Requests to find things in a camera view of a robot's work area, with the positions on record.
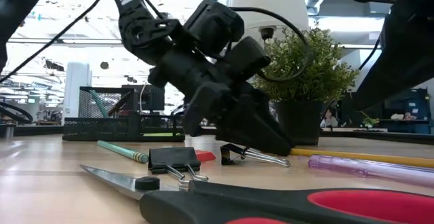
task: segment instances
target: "scissors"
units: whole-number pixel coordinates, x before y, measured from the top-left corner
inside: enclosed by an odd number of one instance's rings
[[[190,181],[184,189],[152,176],[81,167],[138,200],[151,224],[434,223],[434,198],[427,195],[355,188],[279,191],[205,181]]]

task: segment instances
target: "desk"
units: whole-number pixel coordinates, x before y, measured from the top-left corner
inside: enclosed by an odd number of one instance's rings
[[[430,134],[430,121],[426,119],[380,119],[378,125],[389,132]]]
[[[219,152],[211,136],[187,138],[185,145]],[[179,147],[182,143],[123,143],[147,152],[149,147]],[[357,138],[321,138],[320,149],[360,153],[388,153],[434,157],[434,147]],[[144,176],[147,166],[98,147],[96,143],[62,142],[61,135],[15,137],[0,141],[0,217],[2,223],[19,224],[118,224],[145,223],[134,200],[80,169],[85,164]],[[236,166],[218,160],[202,164],[201,174],[211,182],[269,189],[367,187],[434,195],[432,189],[380,179],[361,179],[345,174],[309,170],[306,159],[290,156],[291,168],[245,160]],[[168,174],[160,176],[176,184]]]
[[[37,126],[59,126],[61,122],[45,122],[45,121],[38,121],[36,122]]]
[[[387,132],[386,128],[370,128],[369,130],[366,128],[321,128],[323,132]]]

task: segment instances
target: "binder clip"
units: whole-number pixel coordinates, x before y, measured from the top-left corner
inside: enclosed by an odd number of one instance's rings
[[[233,160],[231,159],[231,152],[237,153],[240,155],[240,158],[244,160],[245,158],[249,157],[256,160],[263,160],[266,162],[273,162],[285,167],[290,167],[291,163],[286,159],[279,159],[278,157],[269,156],[263,153],[258,153],[255,151],[250,150],[248,147],[245,149],[242,149],[240,147],[237,147],[233,144],[226,144],[220,147],[220,152],[222,155],[222,166],[228,166],[231,164],[234,164]]]
[[[180,187],[189,187],[183,172],[188,172],[196,181],[208,181],[208,177],[196,174],[201,162],[192,147],[149,149],[148,169],[153,174],[170,173],[179,180]]]

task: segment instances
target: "person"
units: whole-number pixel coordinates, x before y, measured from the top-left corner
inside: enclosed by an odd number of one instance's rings
[[[406,112],[403,118],[403,120],[413,120],[413,119],[417,119],[417,117],[412,115],[410,112]]]
[[[333,116],[332,112],[327,109],[325,117],[321,122],[321,127],[338,127],[338,120]]]

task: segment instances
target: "red object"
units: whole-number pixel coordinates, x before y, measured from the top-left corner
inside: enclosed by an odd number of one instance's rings
[[[272,219],[266,219],[266,218],[250,217],[250,218],[242,218],[238,220],[229,221],[226,224],[288,224],[288,223],[284,223]]]
[[[308,201],[345,214],[393,223],[434,223],[434,198],[379,190],[334,190],[309,194]]]
[[[200,162],[215,160],[216,156],[209,151],[195,150],[197,159]]]

